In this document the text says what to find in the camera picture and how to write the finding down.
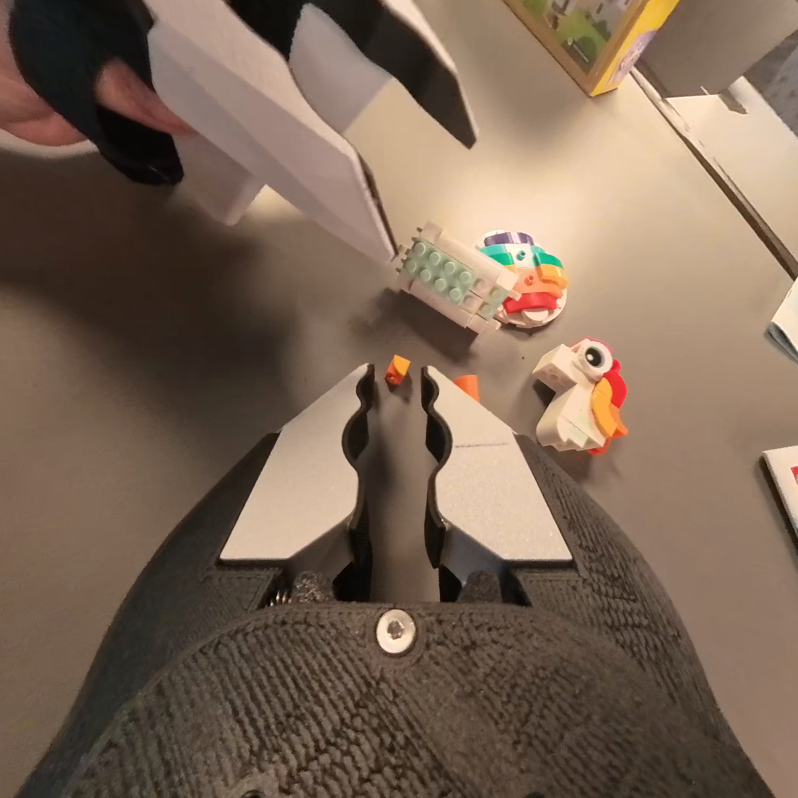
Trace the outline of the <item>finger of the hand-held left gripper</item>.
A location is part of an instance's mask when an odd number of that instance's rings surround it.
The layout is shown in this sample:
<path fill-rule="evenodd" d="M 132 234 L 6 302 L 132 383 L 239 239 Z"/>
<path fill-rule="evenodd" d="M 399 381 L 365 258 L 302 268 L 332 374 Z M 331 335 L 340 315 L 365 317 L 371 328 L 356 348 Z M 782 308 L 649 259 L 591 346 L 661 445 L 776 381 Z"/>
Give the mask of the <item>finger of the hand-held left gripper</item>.
<path fill-rule="evenodd" d="M 289 2 L 288 9 L 288 65 L 326 147 L 351 150 L 345 132 L 392 81 L 473 147 L 476 125 L 453 57 L 413 2 Z"/>
<path fill-rule="evenodd" d="M 175 147 L 195 202 L 234 225 L 269 187 L 339 240 L 390 261 L 396 245 L 368 169 L 305 100 L 283 55 L 225 2 L 145 5 L 154 90 L 193 131 Z"/>

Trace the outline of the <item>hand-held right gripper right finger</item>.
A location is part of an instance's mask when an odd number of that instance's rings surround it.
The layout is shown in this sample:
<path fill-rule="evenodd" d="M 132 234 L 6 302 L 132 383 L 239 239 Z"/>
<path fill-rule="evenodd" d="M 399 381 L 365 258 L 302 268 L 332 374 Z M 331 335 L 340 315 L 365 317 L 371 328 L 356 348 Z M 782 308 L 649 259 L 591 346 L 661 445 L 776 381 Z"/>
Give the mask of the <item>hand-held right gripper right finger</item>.
<path fill-rule="evenodd" d="M 570 569 L 573 556 L 513 429 L 433 366 L 421 371 L 429 477 L 424 545 L 442 602 L 477 572 L 513 592 L 518 569 Z"/>

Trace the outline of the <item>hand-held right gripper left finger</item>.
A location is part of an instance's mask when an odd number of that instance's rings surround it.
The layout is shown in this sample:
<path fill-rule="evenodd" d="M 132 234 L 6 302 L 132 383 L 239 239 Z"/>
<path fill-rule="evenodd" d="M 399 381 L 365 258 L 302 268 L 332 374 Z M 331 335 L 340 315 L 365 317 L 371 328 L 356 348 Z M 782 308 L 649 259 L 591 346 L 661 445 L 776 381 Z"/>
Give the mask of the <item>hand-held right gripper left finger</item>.
<path fill-rule="evenodd" d="M 279 431 L 219 562 L 324 574 L 344 601 L 364 602 L 373 550 L 357 461 L 368 444 L 374 365 L 358 366 Z"/>

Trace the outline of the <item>lego unicorn head rainbow mane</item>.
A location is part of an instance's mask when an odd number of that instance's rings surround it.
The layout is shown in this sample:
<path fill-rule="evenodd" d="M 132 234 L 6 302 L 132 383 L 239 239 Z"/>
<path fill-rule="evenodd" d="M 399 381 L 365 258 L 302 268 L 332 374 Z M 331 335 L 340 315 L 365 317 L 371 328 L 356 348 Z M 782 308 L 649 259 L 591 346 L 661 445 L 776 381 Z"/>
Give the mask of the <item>lego unicorn head rainbow mane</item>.
<path fill-rule="evenodd" d="M 621 417 L 626 382 L 605 343 L 585 337 L 559 345 L 540 358 L 532 376 L 554 393 L 536 426 L 540 444 L 599 455 L 628 434 Z"/>

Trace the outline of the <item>white lego body mint plates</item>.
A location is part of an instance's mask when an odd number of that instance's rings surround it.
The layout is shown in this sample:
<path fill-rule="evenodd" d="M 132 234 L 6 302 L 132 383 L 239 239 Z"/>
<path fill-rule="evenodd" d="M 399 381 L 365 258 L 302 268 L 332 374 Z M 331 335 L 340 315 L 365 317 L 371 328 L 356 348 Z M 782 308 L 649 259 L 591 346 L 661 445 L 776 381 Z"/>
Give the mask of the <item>white lego body mint plates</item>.
<path fill-rule="evenodd" d="M 504 302 L 521 296 L 513 271 L 432 222 L 400 247 L 393 265 L 402 291 L 475 334 L 498 330 Z"/>

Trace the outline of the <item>round rainbow lego build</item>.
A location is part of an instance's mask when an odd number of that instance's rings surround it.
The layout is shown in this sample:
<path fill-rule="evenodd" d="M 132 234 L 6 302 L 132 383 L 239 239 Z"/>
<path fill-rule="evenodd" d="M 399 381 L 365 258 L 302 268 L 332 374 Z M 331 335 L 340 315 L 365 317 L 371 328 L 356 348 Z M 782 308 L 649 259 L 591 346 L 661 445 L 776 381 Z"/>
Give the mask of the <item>round rainbow lego build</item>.
<path fill-rule="evenodd" d="M 475 248 L 515 274 L 513 291 L 495 313 L 505 326 L 533 330 L 553 322 L 564 310 L 569 278 L 562 262 L 526 232 L 495 229 Z"/>

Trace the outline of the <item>yellow lego box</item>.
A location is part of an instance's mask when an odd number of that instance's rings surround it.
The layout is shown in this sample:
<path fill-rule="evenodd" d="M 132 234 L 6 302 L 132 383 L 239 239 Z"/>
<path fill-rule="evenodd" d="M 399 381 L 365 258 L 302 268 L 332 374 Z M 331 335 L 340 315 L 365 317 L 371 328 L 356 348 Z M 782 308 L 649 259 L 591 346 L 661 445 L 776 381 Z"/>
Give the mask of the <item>yellow lego box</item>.
<path fill-rule="evenodd" d="M 677 1 L 506 1 L 505 5 L 590 97 L 630 73 Z"/>

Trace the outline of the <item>lego instruction booklet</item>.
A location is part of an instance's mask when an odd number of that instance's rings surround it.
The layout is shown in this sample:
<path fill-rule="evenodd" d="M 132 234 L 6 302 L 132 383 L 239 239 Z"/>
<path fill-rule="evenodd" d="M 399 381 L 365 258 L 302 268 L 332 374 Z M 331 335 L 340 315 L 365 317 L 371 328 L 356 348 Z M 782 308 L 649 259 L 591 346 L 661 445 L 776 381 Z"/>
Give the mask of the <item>lego instruction booklet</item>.
<path fill-rule="evenodd" d="M 797 445 L 765 451 L 762 460 L 791 533 L 797 539 Z"/>

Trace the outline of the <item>person's left hand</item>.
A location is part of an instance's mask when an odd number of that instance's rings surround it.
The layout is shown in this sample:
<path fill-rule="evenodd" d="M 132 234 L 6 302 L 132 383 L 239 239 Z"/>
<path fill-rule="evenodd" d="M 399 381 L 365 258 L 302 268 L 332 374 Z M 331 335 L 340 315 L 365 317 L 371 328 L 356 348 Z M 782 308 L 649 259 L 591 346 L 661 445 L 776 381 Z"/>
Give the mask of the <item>person's left hand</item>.
<path fill-rule="evenodd" d="M 193 132 L 119 60 L 105 65 L 94 94 L 102 107 L 152 130 L 171 135 Z M 25 83 L 8 54 L 2 55 L 1 129 L 20 140 L 46 147 L 75 145 L 86 139 Z"/>

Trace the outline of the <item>folded paper sheet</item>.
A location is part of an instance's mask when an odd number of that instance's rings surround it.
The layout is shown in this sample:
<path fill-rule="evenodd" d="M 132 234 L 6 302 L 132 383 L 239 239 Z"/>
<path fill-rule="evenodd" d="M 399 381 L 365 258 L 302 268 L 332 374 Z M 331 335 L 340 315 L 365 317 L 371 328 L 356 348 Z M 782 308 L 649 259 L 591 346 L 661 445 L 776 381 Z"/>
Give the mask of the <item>folded paper sheet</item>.
<path fill-rule="evenodd" d="M 794 362 L 797 363 L 797 283 L 793 283 L 768 328 L 773 342 Z"/>

